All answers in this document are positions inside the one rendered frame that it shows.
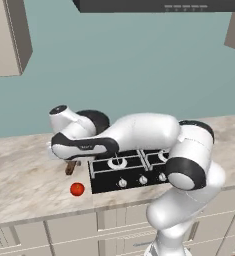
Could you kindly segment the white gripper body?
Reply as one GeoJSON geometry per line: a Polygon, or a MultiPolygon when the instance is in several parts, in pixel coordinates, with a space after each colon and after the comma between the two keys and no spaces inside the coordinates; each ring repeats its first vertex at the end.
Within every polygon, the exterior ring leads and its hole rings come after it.
{"type": "Polygon", "coordinates": [[[51,142],[47,142],[47,153],[50,159],[57,160],[57,156],[52,151],[51,142]]]}

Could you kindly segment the red tomato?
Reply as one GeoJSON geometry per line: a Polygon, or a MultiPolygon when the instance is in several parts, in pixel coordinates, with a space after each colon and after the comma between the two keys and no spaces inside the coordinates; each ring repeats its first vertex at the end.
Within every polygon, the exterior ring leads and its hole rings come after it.
{"type": "Polygon", "coordinates": [[[70,193],[73,196],[81,196],[84,193],[84,191],[85,191],[85,187],[80,182],[75,182],[70,187],[70,193]]]}

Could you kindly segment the black gas hob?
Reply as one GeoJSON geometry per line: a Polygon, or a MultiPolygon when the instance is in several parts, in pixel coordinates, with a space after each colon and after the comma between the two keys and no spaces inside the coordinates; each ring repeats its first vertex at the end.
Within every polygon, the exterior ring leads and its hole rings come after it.
{"type": "Polygon", "coordinates": [[[113,156],[97,156],[88,162],[92,193],[165,184],[168,179],[165,182],[160,181],[159,174],[165,174],[168,156],[167,150],[160,149],[129,150],[113,156]],[[141,176],[148,179],[145,185],[139,182],[141,176]],[[126,187],[119,186],[121,178],[127,181],[126,187]]]}

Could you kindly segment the beige drawer front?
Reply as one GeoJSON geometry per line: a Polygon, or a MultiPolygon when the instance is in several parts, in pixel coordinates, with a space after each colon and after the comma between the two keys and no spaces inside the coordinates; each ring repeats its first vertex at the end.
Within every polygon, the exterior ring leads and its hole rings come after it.
{"type": "Polygon", "coordinates": [[[14,241],[24,247],[61,243],[81,238],[87,238],[97,233],[97,220],[95,213],[68,216],[15,225],[11,229],[14,241]]]}
{"type": "Polygon", "coordinates": [[[226,217],[232,219],[235,214],[235,189],[220,192],[197,216],[196,219],[226,217]]]}
{"type": "Polygon", "coordinates": [[[0,249],[17,246],[19,244],[20,240],[14,227],[0,228],[0,249]]]}
{"type": "Polygon", "coordinates": [[[147,204],[106,210],[97,214],[99,231],[148,223],[146,218],[147,204]]]}

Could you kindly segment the dark extractor hood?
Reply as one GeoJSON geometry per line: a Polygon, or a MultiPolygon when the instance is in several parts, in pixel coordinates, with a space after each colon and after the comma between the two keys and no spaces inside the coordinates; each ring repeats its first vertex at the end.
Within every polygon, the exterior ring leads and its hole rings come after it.
{"type": "Polygon", "coordinates": [[[81,13],[235,12],[235,0],[72,0],[81,13]]]}

